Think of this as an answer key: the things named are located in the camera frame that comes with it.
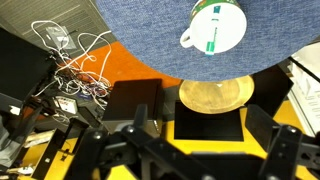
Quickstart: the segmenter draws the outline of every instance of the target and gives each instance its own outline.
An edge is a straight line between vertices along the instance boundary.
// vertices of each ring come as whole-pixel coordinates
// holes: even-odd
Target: tangled cable
[[[35,29],[36,24],[43,25],[46,23],[54,24],[55,26],[59,27],[61,29],[61,31],[64,33],[64,38],[61,40],[61,47],[60,48],[55,48],[55,47],[47,45],[44,38],[40,35],[40,33],[38,31],[36,31],[36,29]],[[39,96],[47,88],[49,88],[53,84],[57,83],[58,89],[61,92],[63,92],[64,94],[75,95],[75,94],[81,92],[86,95],[91,95],[94,102],[104,110],[104,107],[107,105],[107,103],[103,100],[98,100],[97,98],[103,98],[110,93],[109,88],[111,87],[111,84],[108,79],[106,79],[105,77],[102,76],[102,74],[104,72],[106,61],[108,60],[112,49],[111,49],[110,43],[106,39],[104,39],[102,36],[105,34],[111,33],[111,31],[106,31],[106,32],[103,32],[99,35],[94,35],[91,33],[80,33],[78,35],[77,40],[78,40],[78,44],[79,44],[80,48],[83,51],[83,54],[81,54],[80,56],[78,56],[74,59],[71,59],[69,54],[64,50],[64,48],[68,45],[68,43],[70,41],[69,37],[68,37],[69,34],[67,34],[66,31],[59,24],[57,24],[53,21],[50,21],[50,20],[34,21],[31,24],[31,28],[35,32],[35,34],[41,38],[44,46],[47,47],[48,49],[50,49],[54,54],[57,54],[57,58],[62,61],[62,64],[61,64],[58,62],[57,58],[53,58],[55,60],[55,63],[58,66],[57,70],[54,72],[54,76],[53,76],[54,79],[52,80],[52,82],[50,82],[47,86],[45,86],[41,91],[39,91],[34,96]],[[87,49],[85,49],[83,47],[83,44],[81,43],[81,37],[84,35],[96,37],[95,40],[91,43],[91,45]],[[84,67],[84,64],[87,60],[89,60],[91,62],[96,62],[98,60],[95,56],[89,55],[88,52],[92,49],[94,44],[99,39],[105,41],[108,44],[108,47],[107,47],[108,51],[107,51],[106,56],[103,60],[103,64],[102,64],[100,73],[97,74],[97,73],[91,72],[91,71],[84,71],[83,67]],[[81,64],[79,64],[78,60],[84,56],[85,56],[85,58],[83,59]]]
[[[55,113],[56,114],[52,116],[52,119],[54,119],[55,121],[59,122],[64,126],[69,126],[71,118],[78,117],[78,116],[67,117],[67,115],[61,109],[55,109]]]

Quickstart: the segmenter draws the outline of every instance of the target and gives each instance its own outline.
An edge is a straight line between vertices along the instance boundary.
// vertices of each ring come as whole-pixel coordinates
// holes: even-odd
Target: green text on mug
[[[180,44],[214,55],[236,46],[246,29],[247,19],[235,0],[200,0],[191,11],[190,26]]]

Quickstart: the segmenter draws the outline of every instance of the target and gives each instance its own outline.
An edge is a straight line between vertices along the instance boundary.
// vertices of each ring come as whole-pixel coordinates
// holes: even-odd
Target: blue felt surface
[[[218,81],[253,74],[320,34],[320,0],[238,0],[248,27],[233,49],[205,56],[179,43],[197,0],[97,0],[116,38],[150,67],[181,79]]]

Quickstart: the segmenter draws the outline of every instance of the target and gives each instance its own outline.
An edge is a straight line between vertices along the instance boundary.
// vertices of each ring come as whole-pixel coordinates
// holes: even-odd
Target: orange surface
[[[112,52],[107,60],[103,77],[107,78],[113,85],[115,81],[119,80],[135,80],[135,79],[163,79],[163,87],[170,87],[178,85],[180,79],[160,73],[149,66],[145,65],[137,58],[135,58],[120,42],[111,44]],[[90,55],[97,57],[96,62],[86,61],[84,64],[84,71],[93,71],[100,73],[104,58],[109,51],[108,46],[91,51]]]

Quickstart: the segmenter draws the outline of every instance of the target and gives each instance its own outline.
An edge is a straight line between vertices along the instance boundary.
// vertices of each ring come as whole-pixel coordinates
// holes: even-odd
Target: yellow table
[[[246,152],[248,154],[253,154],[262,158],[266,157],[266,153],[260,147],[260,145],[256,142],[250,132],[245,128],[245,114],[246,108],[240,110],[241,114],[241,123],[243,127],[243,136],[244,142],[231,142],[231,141],[199,141],[199,140],[175,140],[174,139],[174,121],[167,122],[164,125],[166,128],[165,138],[168,142],[173,144],[175,147],[180,149],[184,153],[191,153],[194,151],[211,151],[211,152]],[[293,125],[303,131],[303,128],[297,118],[291,104],[289,101],[284,101],[282,106],[280,107],[278,113],[274,118],[277,122],[283,124]],[[70,148],[70,145],[73,146],[76,142],[76,139],[68,140],[68,143],[65,143],[65,148]],[[37,158],[41,156],[41,152],[45,148],[44,145],[40,145],[38,147],[32,147],[26,157],[24,159],[24,165],[28,165],[28,162],[35,161]],[[69,164],[72,160],[72,156],[69,156],[64,162],[60,161],[62,156],[61,152],[58,152],[56,158],[52,162],[52,165],[47,173],[46,179],[49,180],[57,180],[62,179],[64,174],[66,173]],[[305,167],[298,166],[297,176],[301,179],[312,180],[314,178]],[[124,166],[115,167],[111,171],[111,175],[109,177],[110,180],[127,180],[134,179],[133,176],[125,169]]]

